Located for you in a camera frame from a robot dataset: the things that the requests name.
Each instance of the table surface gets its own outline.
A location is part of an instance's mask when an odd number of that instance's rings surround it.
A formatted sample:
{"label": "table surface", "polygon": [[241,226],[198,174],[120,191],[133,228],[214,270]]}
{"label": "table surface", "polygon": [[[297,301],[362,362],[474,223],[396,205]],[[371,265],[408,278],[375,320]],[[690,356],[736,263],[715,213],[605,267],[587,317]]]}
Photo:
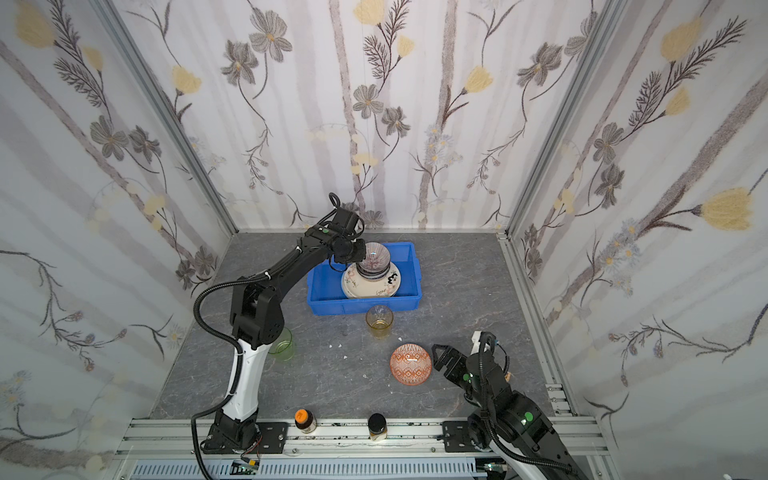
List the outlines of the table surface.
{"label": "table surface", "polygon": [[[422,268],[419,308],[395,312],[392,333],[375,339],[365,314],[315,316],[306,304],[306,278],[282,303],[296,354],[287,362],[268,358],[259,393],[260,418],[291,418],[309,409],[320,418],[367,418],[374,412],[399,418],[457,417],[474,411],[459,387],[432,370],[421,385],[405,386],[389,371],[389,357],[403,343],[451,345],[469,354],[475,330],[493,332],[511,357],[510,383],[548,415],[544,376],[525,325],[501,247],[493,233],[376,233],[366,241],[415,244]],[[296,233],[239,233],[217,282],[264,270],[296,245]],[[230,291],[209,295],[206,321],[225,333]],[[499,349],[496,359],[503,365]],[[152,419],[187,419],[219,402],[227,389],[232,347],[193,323]]]}

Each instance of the blue tray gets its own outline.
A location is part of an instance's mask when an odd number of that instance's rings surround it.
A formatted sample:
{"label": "blue tray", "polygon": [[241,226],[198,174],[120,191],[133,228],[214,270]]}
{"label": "blue tray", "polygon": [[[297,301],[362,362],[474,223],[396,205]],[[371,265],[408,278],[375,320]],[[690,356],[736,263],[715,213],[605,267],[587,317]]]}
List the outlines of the blue tray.
{"label": "blue tray", "polygon": [[[392,262],[400,269],[400,288],[394,296],[384,298],[348,299],[341,290],[343,273],[335,272],[327,262],[313,268],[306,276],[309,291],[306,302],[315,315],[343,315],[365,313],[374,305],[387,305],[393,312],[416,310],[422,299],[422,268],[411,242],[382,243],[389,249]],[[333,268],[344,271],[343,263]]]}

